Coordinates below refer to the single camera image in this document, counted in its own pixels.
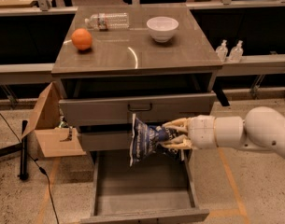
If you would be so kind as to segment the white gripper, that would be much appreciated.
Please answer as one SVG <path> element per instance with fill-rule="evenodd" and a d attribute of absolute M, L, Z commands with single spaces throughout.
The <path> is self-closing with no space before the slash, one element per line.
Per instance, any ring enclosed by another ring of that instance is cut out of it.
<path fill-rule="evenodd" d="M 215 118 L 200 115 L 194 118 L 174 119 L 163 124 L 164 127 L 186 133 L 172 140 L 161 142 L 168 149 L 212 149 L 216 148 Z"/>

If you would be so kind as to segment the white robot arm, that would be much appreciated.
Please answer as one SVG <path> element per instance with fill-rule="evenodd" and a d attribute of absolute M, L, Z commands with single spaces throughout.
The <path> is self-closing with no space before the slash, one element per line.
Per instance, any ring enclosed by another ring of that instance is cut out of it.
<path fill-rule="evenodd" d="M 210 149 L 229 147 L 253 152 L 274 152 L 285 160 L 285 117 L 276 110 L 259 106 L 243 119 L 200 115 L 175 119 L 165 128 L 182 133 L 165 147 Z"/>

